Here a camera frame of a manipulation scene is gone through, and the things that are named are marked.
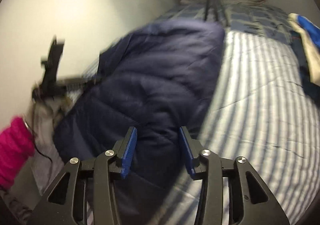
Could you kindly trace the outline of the left forearm pink sleeve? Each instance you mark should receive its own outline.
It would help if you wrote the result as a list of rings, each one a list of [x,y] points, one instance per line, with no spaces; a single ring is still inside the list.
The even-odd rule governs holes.
[[[34,155],[34,136],[22,117],[15,117],[1,132],[1,190],[9,190],[26,161]]]

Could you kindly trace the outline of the left hand white glove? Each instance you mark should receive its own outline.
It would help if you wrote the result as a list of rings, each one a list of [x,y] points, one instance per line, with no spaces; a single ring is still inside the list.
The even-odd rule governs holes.
[[[41,143],[51,143],[54,128],[67,114],[72,100],[68,96],[33,100],[31,130]]]

